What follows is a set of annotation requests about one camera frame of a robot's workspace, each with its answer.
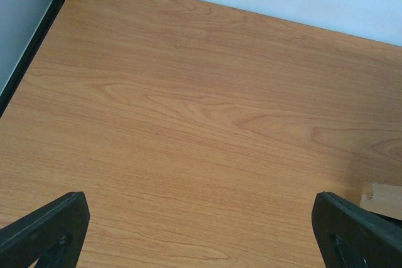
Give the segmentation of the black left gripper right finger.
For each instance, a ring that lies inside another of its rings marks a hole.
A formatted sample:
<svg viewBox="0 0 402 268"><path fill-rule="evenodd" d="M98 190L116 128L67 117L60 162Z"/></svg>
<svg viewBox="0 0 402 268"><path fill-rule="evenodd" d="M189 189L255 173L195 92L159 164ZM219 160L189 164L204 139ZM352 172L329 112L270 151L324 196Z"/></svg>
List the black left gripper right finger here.
<svg viewBox="0 0 402 268"><path fill-rule="evenodd" d="M401 221L331 192L316 195L312 228L326 267L401 267Z"/></svg>

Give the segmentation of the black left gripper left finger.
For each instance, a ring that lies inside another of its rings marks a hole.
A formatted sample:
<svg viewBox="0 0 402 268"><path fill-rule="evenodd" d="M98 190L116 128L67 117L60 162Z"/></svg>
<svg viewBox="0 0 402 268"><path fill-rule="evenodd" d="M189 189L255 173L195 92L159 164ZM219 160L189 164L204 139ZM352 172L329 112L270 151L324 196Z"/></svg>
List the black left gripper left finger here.
<svg viewBox="0 0 402 268"><path fill-rule="evenodd" d="M69 192L1 229L1 267L75 267L89 226L84 192Z"/></svg>

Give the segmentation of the aluminium poker case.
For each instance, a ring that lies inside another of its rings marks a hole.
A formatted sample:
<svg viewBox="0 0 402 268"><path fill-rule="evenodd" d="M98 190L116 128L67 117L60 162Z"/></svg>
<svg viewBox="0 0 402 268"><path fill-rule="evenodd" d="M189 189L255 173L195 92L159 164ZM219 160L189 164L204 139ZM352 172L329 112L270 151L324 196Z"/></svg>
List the aluminium poker case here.
<svg viewBox="0 0 402 268"><path fill-rule="evenodd" d="M364 182L360 207L379 215L401 220L400 186Z"/></svg>

